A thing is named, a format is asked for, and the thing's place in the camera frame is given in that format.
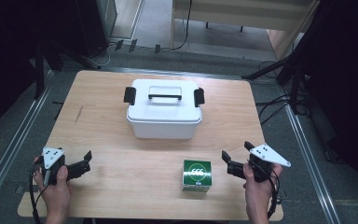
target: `hand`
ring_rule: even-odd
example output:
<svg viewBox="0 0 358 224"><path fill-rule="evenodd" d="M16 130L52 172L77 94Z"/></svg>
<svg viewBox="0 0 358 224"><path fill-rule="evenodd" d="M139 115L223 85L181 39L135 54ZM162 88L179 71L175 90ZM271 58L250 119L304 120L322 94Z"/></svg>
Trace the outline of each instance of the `hand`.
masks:
<svg viewBox="0 0 358 224"><path fill-rule="evenodd" d="M42 198L45 201L46 208L48 209L48 216L46 224L62 224L66 222L69 213L69 205L71 201L71 185L66 181L68 176L68 169L62 166L57 173L57 185L48 186L42 193ZM34 181L36 182L39 190L43 190L43 176L39 171L35 172Z"/></svg>
<svg viewBox="0 0 358 224"><path fill-rule="evenodd" d="M279 177L283 168L279 164L272 164L272 169ZM272 186L268 180L261 183L255 181L255 174L249 163L243 165L243 174L246 177L246 183L243 187L246 189L246 213L249 221L255 223L269 223L267 212L269 210L269 198L272 194ZM271 174L272 182L276 183L275 174Z"/></svg>

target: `white mounting plate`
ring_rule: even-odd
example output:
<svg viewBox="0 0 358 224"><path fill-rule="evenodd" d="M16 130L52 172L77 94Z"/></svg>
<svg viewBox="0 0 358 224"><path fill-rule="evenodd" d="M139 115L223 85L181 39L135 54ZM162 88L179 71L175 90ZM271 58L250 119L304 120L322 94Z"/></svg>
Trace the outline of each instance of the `white mounting plate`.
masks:
<svg viewBox="0 0 358 224"><path fill-rule="evenodd" d="M272 149L272 147L269 147L269 145L267 145L266 143L261 146L254 147L249 151L262 161L278 163L286 167L290 167L292 165L290 161L287 161L284 157L278 154L278 152Z"/></svg>
<svg viewBox="0 0 358 224"><path fill-rule="evenodd" d="M64 153L62 149L44 147L43 159L45 162L45 168L48 170Z"/></svg>

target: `white lid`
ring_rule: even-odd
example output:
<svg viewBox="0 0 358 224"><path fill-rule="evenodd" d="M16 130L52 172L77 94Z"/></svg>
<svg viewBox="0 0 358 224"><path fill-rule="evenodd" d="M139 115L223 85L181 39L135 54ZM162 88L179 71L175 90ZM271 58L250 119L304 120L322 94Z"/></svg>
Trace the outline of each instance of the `white lid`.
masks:
<svg viewBox="0 0 358 224"><path fill-rule="evenodd" d="M194 81L136 79L132 82L136 89L135 104L129 105L127 117L130 121L193 123L201 120L201 109L195 107ZM182 95L174 97L153 97L157 95Z"/></svg>

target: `tabletop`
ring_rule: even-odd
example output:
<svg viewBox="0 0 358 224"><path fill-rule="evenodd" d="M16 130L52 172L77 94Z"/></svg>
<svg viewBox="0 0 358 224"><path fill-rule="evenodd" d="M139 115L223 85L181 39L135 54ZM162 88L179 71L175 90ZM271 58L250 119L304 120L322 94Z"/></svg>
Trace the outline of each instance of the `tabletop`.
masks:
<svg viewBox="0 0 358 224"><path fill-rule="evenodd" d="M202 122L192 139L139 139L127 121L125 88L138 78L192 80L204 89ZM62 147L66 164L91 150L91 171L71 180L70 217L246 220L245 180L227 174L225 150L246 162L244 141L258 146L264 136L250 84L208 77L81 71L62 107L47 147ZM182 191L184 160L210 161L212 187ZM43 202L39 215L46 215ZM32 216L29 193L18 208ZM282 219L280 205L270 220Z"/></svg>

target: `wooden table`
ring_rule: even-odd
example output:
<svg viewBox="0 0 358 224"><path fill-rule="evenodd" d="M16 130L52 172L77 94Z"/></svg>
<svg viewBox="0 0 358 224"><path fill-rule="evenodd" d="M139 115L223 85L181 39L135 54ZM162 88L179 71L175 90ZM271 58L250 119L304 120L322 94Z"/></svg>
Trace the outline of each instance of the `wooden table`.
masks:
<svg viewBox="0 0 358 224"><path fill-rule="evenodd" d="M133 136L123 96L137 78L194 80L205 90L202 122L191 140ZM246 161L245 140L256 146L264 143L246 81L82 71L47 146L62 147L67 164L92 151L91 171L71 180L71 217L242 220L248 219L245 181L227 174L221 152L227 151L234 161ZM184 160L212 163L213 185L208 192L181 191ZM38 211L46 215L43 202ZM29 193L18 212L32 215ZM278 206L271 220L282 216Z"/></svg>
<svg viewBox="0 0 358 224"><path fill-rule="evenodd" d="M172 0L172 49L175 19L187 20L189 3ZM298 34L307 31L318 6L319 0L193 0L190 20L267 29L280 60Z"/></svg>

